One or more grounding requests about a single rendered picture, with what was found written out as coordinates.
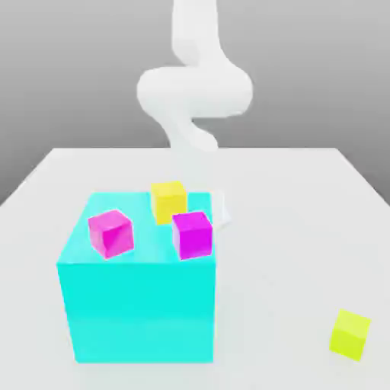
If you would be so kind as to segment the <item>small magenta cube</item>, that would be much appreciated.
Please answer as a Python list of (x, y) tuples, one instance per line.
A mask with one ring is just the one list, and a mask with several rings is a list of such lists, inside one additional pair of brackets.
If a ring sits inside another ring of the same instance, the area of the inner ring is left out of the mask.
[(173, 215), (172, 240), (181, 261), (209, 256), (213, 251), (213, 226), (203, 211)]

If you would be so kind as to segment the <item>small pink cube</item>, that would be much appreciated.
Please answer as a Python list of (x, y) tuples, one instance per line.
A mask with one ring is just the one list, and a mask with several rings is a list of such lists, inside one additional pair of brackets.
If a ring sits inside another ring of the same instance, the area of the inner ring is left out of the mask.
[(88, 219), (91, 246), (107, 260), (135, 247), (133, 223), (118, 209)]

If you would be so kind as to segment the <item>small lime yellow cube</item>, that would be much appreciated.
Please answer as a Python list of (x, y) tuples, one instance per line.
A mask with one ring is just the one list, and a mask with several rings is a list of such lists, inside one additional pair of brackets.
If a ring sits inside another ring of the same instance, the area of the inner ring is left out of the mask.
[(371, 320), (340, 309), (331, 333), (330, 351), (360, 361)]

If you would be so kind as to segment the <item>large cyan box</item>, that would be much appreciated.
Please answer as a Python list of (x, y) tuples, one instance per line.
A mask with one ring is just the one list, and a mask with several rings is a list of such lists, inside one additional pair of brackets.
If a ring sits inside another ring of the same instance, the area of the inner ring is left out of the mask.
[[(104, 259), (88, 219), (112, 209), (131, 220), (135, 247)], [(90, 195), (57, 272), (78, 362), (213, 361), (216, 258), (181, 260), (172, 228), (155, 222), (149, 193)]]

